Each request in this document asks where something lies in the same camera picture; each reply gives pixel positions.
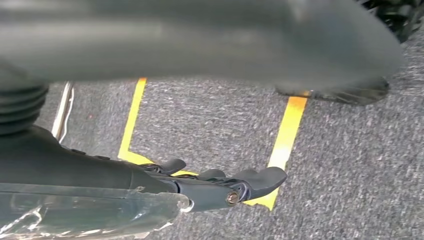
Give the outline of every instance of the screw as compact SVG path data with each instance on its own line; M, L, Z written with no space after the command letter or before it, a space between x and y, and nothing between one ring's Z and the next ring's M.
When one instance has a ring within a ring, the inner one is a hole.
M137 192L141 193L141 192L143 192L144 189L145 189L144 186L138 186L134 190L136 190Z
M229 192L226 197L226 203L230 206L237 204L239 200L240 200L239 194L235 191Z

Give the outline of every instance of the yellow floor marking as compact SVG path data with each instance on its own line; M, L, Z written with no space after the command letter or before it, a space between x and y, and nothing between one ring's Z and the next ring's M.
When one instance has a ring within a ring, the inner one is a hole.
M146 78L140 78L135 87L131 107L129 109L128 120L126 121L122 142L119 148L118 158L134 164L151 164L153 163L147 157L130 151L131 139L133 137L134 127L136 125L137 115L140 110L140 104L143 98L143 92L146 86ZM268 167L286 168L289 160L296 134L302 119L302 115L306 106L307 98L290 97L287 107L282 117L281 125L275 140L274 148L269 159ZM174 175L193 174L194 172L179 171ZM254 200L245 202L253 206L256 204L264 205L270 211L274 208L279 190L276 189L272 193Z
M135 86L134 95L132 97L131 107L129 108L128 120L126 121L125 130L120 144L118 158L133 164L152 164L153 161L145 156L130 151L131 139L133 138L134 127L136 125L137 115L139 114L140 104L142 103L143 93L146 86L146 78L140 78ZM193 174L188 171L179 171L175 175Z
M292 152L299 125L301 123L306 102L307 98L304 97L292 96L288 99L287 107L282 117L281 125L274 143L274 148L269 159L268 167L278 167L285 170L290 153ZM250 200L245 203L250 206L256 204L264 205L272 211L278 192L279 189L276 189L266 196Z

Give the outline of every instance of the gray plastic arm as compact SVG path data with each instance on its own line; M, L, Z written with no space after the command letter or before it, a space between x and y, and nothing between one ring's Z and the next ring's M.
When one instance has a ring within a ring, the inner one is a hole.
M401 56L353 0L0 1L0 90L196 75L319 90L391 74Z

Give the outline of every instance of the plastic bag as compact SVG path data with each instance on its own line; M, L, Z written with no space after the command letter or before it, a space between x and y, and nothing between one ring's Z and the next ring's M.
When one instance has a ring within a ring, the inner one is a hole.
M189 205L177 193L0 183L0 239L142 238Z

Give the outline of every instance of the gray carpet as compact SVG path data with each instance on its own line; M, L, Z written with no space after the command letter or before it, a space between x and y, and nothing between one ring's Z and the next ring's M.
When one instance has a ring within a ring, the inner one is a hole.
M308 102L273 211L189 213L148 239L424 239L424 29L404 48L407 64L387 99ZM182 158L197 172L267 164L287 97L225 80L165 80L147 83L133 152L158 163ZM79 83L64 144L115 158L135 83Z

